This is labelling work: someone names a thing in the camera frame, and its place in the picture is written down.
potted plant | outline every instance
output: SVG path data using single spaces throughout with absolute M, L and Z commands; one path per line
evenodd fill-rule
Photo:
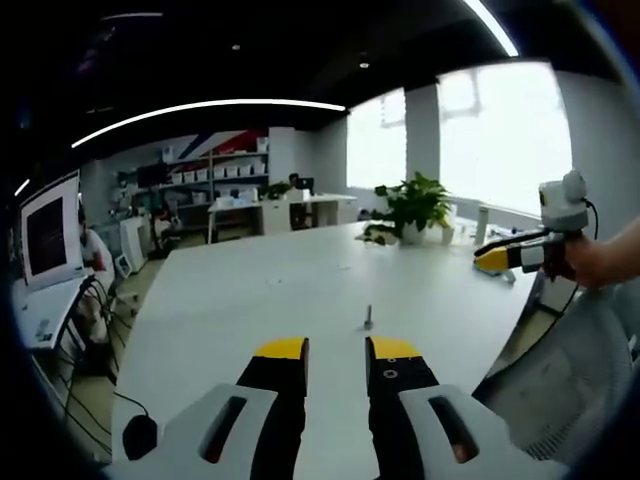
M 378 197 L 387 200 L 386 213 L 374 210 L 373 220 L 384 223 L 371 224 L 364 231 L 365 241 L 385 245 L 384 234 L 392 234 L 404 244 L 421 244 L 426 228 L 440 225 L 448 227 L 447 214 L 451 207 L 447 200 L 447 190 L 438 180 L 431 180 L 416 172 L 413 180 L 402 182 L 395 187 L 380 185 L 375 188 Z
M 291 185 L 287 182 L 273 183 L 267 186 L 261 186 L 258 188 L 258 198 L 264 200 L 280 200 L 289 190 Z

window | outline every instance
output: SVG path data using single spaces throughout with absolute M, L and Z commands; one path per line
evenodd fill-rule
M 347 119 L 347 186 L 373 189 L 405 180 L 404 90 L 351 109 Z
M 540 215 L 538 186 L 571 170 L 551 66 L 521 62 L 439 79 L 440 179 L 457 197 Z

computer monitor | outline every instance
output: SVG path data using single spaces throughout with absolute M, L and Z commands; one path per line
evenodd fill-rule
M 313 177 L 301 177 L 296 180 L 296 188 L 298 190 L 309 190 L 309 193 L 313 195 L 313 185 L 315 181 Z
M 147 167 L 140 167 L 136 171 L 138 187 L 149 188 L 166 183 L 169 176 L 169 166 L 166 163 L 156 163 Z
M 21 205 L 24 276 L 30 290 L 64 282 L 84 271 L 78 224 L 79 183 L 74 172 Z

white table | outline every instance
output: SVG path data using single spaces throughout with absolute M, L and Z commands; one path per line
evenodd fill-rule
M 87 275 L 27 292 L 24 279 L 11 286 L 16 325 L 27 350 L 54 350 L 69 320 L 69 312 Z
M 282 201 L 278 201 L 278 202 L 274 202 L 274 201 L 262 201 L 262 202 L 253 202 L 253 203 L 245 203 L 245 204 L 240 204 L 240 205 L 220 205 L 219 203 L 215 202 L 213 203 L 209 209 L 207 210 L 207 212 L 209 213 L 209 226 L 208 226 L 208 230 L 207 230 L 207 243 L 211 243 L 212 239 L 213 239 L 213 231 L 216 229 L 216 214 L 218 212 L 229 212 L 229 211 L 233 211 L 233 210 L 244 210 L 244 209 L 251 209 L 251 208 L 257 208 L 260 210 L 264 210 L 263 213 L 266 212 L 266 206 L 272 206 L 274 203 L 280 203 L 282 205 L 283 209 L 286 209 L 287 212 L 287 220 L 288 220 L 288 212 L 289 212 L 289 205 L 294 205 L 294 204 L 317 204 L 317 203 L 323 203 L 323 204 L 333 204 L 335 206 L 335 212 L 332 212 L 333 215 L 325 215 L 324 217 L 326 217 L 326 219 L 321 222 L 322 226 L 326 226 L 326 225 L 338 225 L 341 223 L 346 223 L 346 222 L 342 222 L 341 219 L 338 218 L 338 209 L 339 209 L 339 205 L 341 203 L 351 203 L 351 202 L 357 202 L 358 199 L 357 197 L 351 196 L 351 195 L 339 195 L 339 194 L 333 194 L 333 193 L 322 193 L 322 194 L 318 194 L 318 195 L 312 195 L 309 198 L 306 199 L 298 199 L 298 200 L 282 200 Z M 262 221 L 263 223 L 266 223 L 268 221 L 270 221 L 267 218 L 267 215 L 262 215 Z
M 535 275 L 515 285 L 472 268 L 472 248 L 380 247 L 363 224 L 171 253 L 129 337 L 117 390 L 160 425 L 215 384 L 235 383 L 271 340 L 310 339 L 306 429 L 296 478 L 375 478 L 364 338 L 411 342 L 441 383 L 471 393 L 513 331 Z M 367 305 L 374 327 L 362 329 Z M 140 414 L 114 398 L 114 460 Z

ceiling light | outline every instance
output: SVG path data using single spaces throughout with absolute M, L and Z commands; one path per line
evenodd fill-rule
M 225 105 L 288 105 L 293 107 L 311 107 L 311 108 L 322 108 L 325 110 L 336 110 L 338 112 L 342 112 L 345 110 L 345 107 L 342 105 L 332 105 L 330 103 L 320 103 L 320 102 L 306 102 L 304 100 L 281 100 L 281 99 L 270 99 L 270 98 L 237 98 L 233 100 L 210 100 L 208 102 L 198 102 L 198 103 L 187 103 L 185 105 L 177 105 L 175 107 L 162 108 L 160 110 L 154 110 L 153 112 L 143 113 L 142 115 L 136 115 L 135 117 L 127 118 L 126 120 L 122 120 L 120 122 L 114 123 L 113 125 L 109 125 L 108 127 L 101 128 L 98 131 L 93 132 L 86 137 L 81 138 L 77 142 L 71 144 L 71 148 L 76 148 L 78 145 L 82 145 L 89 140 L 96 138 L 103 133 L 107 133 L 111 130 L 114 130 L 119 127 L 123 127 L 133 122 L 138 122 L 140 120 L 144 120 L 146 118 L 157 117 L 158 115 L 164 115 L 165 113 L 179 112 L 181 110 L 190 110 L 192 108 L 203 108 L 203 107 L 220 107 Z
M 491 31 L 496 40 L 502 45 L 502 48 L 510 57 L 517 57 L 519 55 L 515 45 L 504 31 L 502 26 L 498 23 L 491 12 L 487 10 L 480 0 L 462 0 L 467 6 L 473 10 L 478 18 L 485 24 L 485 26 Z
M 20 192 L 21 192 L 22 190 L 24 190 L 24 189 L 25 189 L 25 187 L 26 187 L 27 185 L 29 185 L 29 182 L 30 182 L 30 181 L 31 181 L 31 179 L 27 178 L 27 179 L 24 181 L 24 183 L 18 187 L 18 190 L 16 190 L 16 192 L 13 194 L 13 196 L 14 196 L 14 197 L 17 197 L 18 195 L 20 195 Z
M 135 17 L 161 17 L 162 12 L 136 12 L 136 13 L 118 13 L 116 15 L 109 15 L 108 17 L 102 17 L 100 20 L 117 20 L 118 18 L 135 18 Z

